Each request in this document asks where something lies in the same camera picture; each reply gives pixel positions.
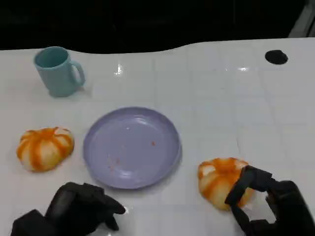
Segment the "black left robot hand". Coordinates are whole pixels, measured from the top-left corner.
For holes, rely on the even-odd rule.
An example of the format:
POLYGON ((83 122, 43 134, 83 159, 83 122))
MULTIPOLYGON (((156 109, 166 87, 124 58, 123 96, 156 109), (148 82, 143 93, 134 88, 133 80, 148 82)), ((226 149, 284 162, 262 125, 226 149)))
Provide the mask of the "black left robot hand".
POLYGON ((125 207, 106 195, 103 188, 68 182, 55 193, 45 217, 60 236, 87 236, 102 224, 118 231, 114 215, 125 212, 125 207))

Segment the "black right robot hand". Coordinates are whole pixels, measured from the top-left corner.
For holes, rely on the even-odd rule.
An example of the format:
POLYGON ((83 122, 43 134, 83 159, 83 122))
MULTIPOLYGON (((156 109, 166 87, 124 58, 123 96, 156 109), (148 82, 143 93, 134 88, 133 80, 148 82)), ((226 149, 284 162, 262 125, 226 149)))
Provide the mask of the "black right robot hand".
POLYGON ((241 170, 239 179, 225 199, 238 225, 247 236, 313 236, 315 222, 297 185, 291 180, 277 181, 272 174, 252 166, 241 170), (245 190, 267 192, 266 202, 276 221, 250 220, 238 206, 245 190))

